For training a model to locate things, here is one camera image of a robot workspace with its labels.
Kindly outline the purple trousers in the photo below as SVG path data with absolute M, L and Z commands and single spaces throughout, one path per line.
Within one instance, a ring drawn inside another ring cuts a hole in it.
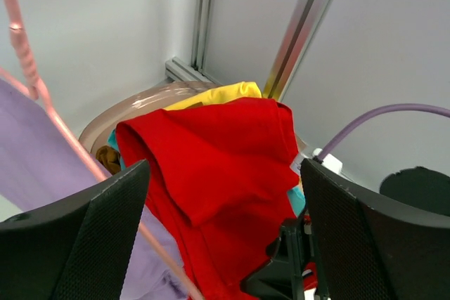
M 73 195 L 97 180 L 45 111 L 1 82 L 1 196 L 29 211 Z M 187 299 L 167 264 L 136 234 L 121 299 Z

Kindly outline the red trousers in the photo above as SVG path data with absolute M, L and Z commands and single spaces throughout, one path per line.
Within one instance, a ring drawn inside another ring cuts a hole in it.
M 149 162 L 146 206 L 203 296 L 245 299 L 240 281 L 266 261 L 266 247 L 294 215 L 291 109 L 265 98 L 160 109 L 120 122 L 116 139 L 126 165 Z

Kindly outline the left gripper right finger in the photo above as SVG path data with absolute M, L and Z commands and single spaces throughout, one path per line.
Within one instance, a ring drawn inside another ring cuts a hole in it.
M 449 217 L 403 204 L 312 159 L 301 180 L 332 299 L 448 299 Z

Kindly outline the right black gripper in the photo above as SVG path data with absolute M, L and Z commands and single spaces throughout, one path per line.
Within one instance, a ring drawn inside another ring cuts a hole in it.
M 327 282 L 308 214 L 282 222 L 278 237 L 267 246 L 269 260 L 244 278 L 244 292 L 258 299 L 327 298 Z

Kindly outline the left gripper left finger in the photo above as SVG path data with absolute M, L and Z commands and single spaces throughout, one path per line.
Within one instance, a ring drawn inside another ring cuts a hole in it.
M 2 299 L 118 299 L 150 166 L 1 222 Z

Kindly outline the pink hanger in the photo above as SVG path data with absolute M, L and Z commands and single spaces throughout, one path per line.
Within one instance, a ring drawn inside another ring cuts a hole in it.
M 106 179 L 106 176 L 102 172 L 101 168 L 94 162 L 91 155 L 88 154 L 81 143 L 75 138 L 75 135 L 71 132 L 71 130 L 62 120 L 53 106 L 49 90 L 47 89 L 37 70 L 37 64 L 35 62 L 25 26 L 23 24 L 22 15 L 20 12 L 20 4 L 18 0 L 3 1 L 9 19 L 8 31 L 11 46 L 13 47 L 18 58 L 18 62 L 20 63 L 20 67 L 27 84 L 23 85 L 20 81 L 11 76 L 5 70 L 1 70 L 1 75 L 5 79 L 7 79 L 14 87 L 16 87 L 17 90 L 19 90 L 23 95 L 31 98 L 32 100 L 41 99 L 44 104 L 44 109 L 47 116 L 64 137 L 66 142 L 82 160 L 85 166 L 96 177 L 96 179 L 100 182 L 104 181 Z M 200 290 L 194 285 L 187 274 L 185 274 L 184 270 L 178 265 L 178 263 L 171 258 L 169 253 L 157 241 L 148 227 L 144 223 L 140 222 L 138 230 L 146 239 L 147 243 L 161 257 L 161 259 L 171 269 L 173 274 L 175 274 L 179 281 L 184 285 L 190 297 L 192 299 L 203 299 L 204 296 L 201 294 Z

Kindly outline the yellow trousers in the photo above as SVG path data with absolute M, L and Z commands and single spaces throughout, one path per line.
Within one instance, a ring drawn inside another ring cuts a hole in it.
M 262 93 L 255 82 L 242 81 L 235 84 L 209 89 L 190 98 L 171 104 L 165 107 L 165 110 L 184 110 L 192 107 L 224 104 L 232 100 L 245 97 L 262 98 Z

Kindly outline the teal trousers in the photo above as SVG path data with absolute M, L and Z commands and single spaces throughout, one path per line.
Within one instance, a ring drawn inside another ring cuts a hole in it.
M 117 143 L 115 135 L 115 129 L 113 129 L 110 135 L 108 136 L 107 145 L 110 146 L 112 149 L 116 150 L 117 152 L 120 152 L 120 148 Z M 296 216 L 299 216 L 306 206 L 306 200 L 304 197 L 304 193 L 302 191 L 302 182 L 299 181 L 299 183 L 294 188 L 291 188 L 287 192 L 287 196 L 293 213 Z

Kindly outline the brown trousers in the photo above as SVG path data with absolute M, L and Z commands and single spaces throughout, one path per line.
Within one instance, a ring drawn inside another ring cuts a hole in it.
M 120 153 L 108 145 L 101 146 L 96 151 L 96 159 L 109 171 L 112 175 L 122 170 L 120 164 Z

